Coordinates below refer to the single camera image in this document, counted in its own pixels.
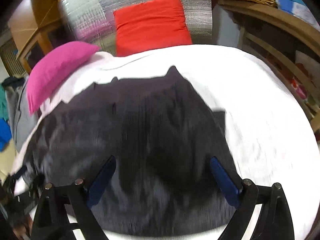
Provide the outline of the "white pink bed blanket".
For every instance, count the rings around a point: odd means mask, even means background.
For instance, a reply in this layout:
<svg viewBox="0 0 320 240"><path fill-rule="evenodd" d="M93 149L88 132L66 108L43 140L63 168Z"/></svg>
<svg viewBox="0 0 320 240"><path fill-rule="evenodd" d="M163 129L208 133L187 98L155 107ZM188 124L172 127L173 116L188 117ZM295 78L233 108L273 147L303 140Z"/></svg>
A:
<svg viewBox="0 0 320 240"><path fill-rule="evenodd" d="M242 177L284 187L295 239L311 233L319 207L319 150L296 99L257 57L240 49L194 44L127 57L98 52L41 106L50 113L92 83L163 76L176 66L213 110L226 111L226 139Z"/></svg>

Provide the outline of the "black puffer jacket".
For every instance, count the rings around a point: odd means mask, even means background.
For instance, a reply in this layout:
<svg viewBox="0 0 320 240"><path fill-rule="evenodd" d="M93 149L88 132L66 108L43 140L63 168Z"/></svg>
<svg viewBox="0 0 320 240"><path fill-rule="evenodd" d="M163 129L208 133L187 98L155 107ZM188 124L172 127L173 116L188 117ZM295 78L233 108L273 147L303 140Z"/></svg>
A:
<svg viewBox="0 0 320 240"><path fill-rule="evenodd" d="M28 144L23 178L64 186L116 170L92 211L107 231L145 237L199 233L227 224L234 209L209 168L234 161L225 112L212 111L175 67L163 77L113 79L60 103Z"/></svg>

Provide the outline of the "wooden cabinet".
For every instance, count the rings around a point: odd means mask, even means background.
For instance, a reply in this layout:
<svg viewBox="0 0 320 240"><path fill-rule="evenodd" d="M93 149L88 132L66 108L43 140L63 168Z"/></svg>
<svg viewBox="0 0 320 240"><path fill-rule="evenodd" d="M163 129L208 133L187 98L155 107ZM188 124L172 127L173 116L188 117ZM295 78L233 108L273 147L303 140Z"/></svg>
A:
<svg viewBox="0 0 320 240"><path fill-rule="evenodd" d="M43 55L53 50L48 34L61 27L60 0L23 0L8 21L12 38L18 49L16 59L27 73L32 66L27 60L32 49L40 48Z"/></svg>

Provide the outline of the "teal shirt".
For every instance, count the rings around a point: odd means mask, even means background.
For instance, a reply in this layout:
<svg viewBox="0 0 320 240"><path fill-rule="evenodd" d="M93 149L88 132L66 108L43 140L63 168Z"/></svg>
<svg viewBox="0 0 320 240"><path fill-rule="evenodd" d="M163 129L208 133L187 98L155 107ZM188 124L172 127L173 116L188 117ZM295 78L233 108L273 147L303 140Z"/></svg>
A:
<svg viewBox="0 0 320 240"><path fill-rule="evenodd" d="M0 85L0 116L5 121L8 121L8 110L7 110L7 100L5 97L5 90L2 85Z"/></svg>

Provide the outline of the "grey garment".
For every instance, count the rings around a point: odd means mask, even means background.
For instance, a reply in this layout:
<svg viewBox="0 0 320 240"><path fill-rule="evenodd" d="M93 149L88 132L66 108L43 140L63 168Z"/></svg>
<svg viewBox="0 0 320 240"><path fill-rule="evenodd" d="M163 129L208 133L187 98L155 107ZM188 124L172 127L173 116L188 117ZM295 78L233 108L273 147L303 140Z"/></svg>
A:
<svg viewBox="0 0 320 240"><path fill-rule="evenodd" d="M21 86L5 88L9 126L17 152L20 152L23 143L38 122L37 113L30 115L27 100L28 77L23 77Z"/></svg>

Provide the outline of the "red orange cushion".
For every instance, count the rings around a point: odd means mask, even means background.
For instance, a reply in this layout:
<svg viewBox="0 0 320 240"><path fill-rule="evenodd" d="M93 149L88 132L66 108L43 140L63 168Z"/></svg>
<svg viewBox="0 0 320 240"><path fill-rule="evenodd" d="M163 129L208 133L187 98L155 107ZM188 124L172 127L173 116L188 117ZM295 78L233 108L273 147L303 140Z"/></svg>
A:
<svg viewBox="0 0 320 240"><path fill-rule="evenodd" d="M181 0L149 0L115 10L113 15L118 57L192 44Z"/></svg>

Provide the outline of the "wooden shelf unit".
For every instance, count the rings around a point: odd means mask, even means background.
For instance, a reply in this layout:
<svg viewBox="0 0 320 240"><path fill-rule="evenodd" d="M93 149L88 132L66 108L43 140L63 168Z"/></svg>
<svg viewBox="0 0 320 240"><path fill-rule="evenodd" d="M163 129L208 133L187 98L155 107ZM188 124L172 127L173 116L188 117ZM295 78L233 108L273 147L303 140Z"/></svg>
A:
<svg viewBox="0 0 320 240"><path fill-rule="evenodd" d="M238 47L271 67L319 131L319 31L274 7L237 0L218 4L240 26Z"/></svg>

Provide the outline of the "magenta pillow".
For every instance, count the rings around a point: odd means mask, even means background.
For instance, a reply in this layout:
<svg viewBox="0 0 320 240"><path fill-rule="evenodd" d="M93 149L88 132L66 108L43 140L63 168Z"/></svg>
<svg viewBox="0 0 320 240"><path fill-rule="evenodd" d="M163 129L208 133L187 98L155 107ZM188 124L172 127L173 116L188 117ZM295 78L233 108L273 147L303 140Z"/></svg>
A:
<svg viewBox="0 0 320 240"><path fill-rule="evenodd" d="M46 54L32 69L27 82L27 100L30 114L50 97L58 85L100 50L99 46L72 41Z"/></svg>

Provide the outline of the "blue white box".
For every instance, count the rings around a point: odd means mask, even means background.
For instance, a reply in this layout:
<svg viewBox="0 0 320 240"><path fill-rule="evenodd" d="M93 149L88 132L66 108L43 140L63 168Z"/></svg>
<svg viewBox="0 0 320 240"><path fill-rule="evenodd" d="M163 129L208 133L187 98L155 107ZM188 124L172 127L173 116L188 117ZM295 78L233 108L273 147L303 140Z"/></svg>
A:
<svg viewBox="0 0 320 240"><path fill-rule="evenodd" d="M319 23L302 0L275 0L279 10L310 24L319 31Z"/></svg>

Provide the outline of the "blue jacket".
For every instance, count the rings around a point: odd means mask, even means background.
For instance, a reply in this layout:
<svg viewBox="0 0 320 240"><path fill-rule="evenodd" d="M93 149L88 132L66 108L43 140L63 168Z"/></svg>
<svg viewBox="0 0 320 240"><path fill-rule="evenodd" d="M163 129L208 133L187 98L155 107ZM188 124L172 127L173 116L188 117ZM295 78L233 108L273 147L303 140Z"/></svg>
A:
<svg viewBox="0 0 320 240"><path fill-rule="evenodd" d="M11 140L11 130L9 124L3 119L0 119L0 150L5 149L9 141Z"/></svg>

